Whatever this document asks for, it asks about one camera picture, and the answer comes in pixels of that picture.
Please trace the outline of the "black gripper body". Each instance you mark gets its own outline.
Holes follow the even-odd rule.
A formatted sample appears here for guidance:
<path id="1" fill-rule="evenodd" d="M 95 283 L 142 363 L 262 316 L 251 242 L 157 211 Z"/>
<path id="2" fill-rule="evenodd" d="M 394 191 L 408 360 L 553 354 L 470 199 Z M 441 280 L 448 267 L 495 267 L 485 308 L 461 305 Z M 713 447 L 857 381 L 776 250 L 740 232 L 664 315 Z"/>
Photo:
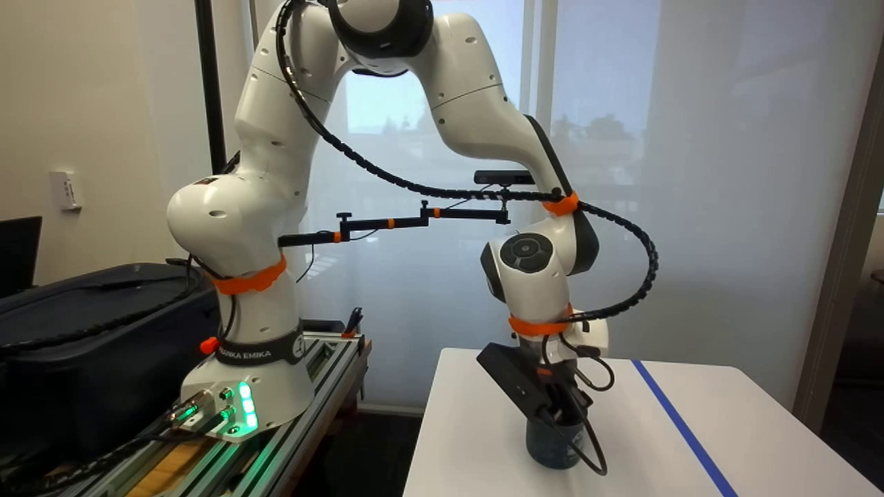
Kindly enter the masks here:
<path id="1" fill-rule="evenodd" d="M 590 400 L 578 385 L 578 363 L 573 359 L 544 363 L 541 348 L 530 341 L 519 341 L 514 359 L 517 402 L 530 418 L 585 418 Z"/>

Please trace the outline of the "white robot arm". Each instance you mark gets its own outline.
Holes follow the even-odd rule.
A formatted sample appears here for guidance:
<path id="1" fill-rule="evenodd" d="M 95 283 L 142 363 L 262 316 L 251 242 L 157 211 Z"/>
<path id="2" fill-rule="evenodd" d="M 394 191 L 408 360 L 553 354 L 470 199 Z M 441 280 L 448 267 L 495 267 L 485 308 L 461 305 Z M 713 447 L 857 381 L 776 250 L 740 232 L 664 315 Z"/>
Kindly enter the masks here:
<path id="1" fill-rule="evenodd" d="M 299 228 L 316 151 L 328 146 L 389 186 L 426 191 L 327 126 L 350 73 L 416 77 L 445 146 L 512 160 L 534 180 L 523 196 L 541 206 L 541 218 L 480 250 L 485 283 L 509 305 L 517 333 L 563 330 L 573 316 L 567 279 L 596 260 L 596 235 L 553 144 L 512 105 L 473 15 L 437 13 L 430 0 L 281 0 L 234 109 L 241 163 L 180 186 L 166 206 L 172 238 L 213 276 L 222 297 L 223 330 L 184 374 L 182 394 L 206 400 L 219 421 L 213 434 L 223 442 L 278 427 L 311 402 L 285 250 L 324 239 Z"/>

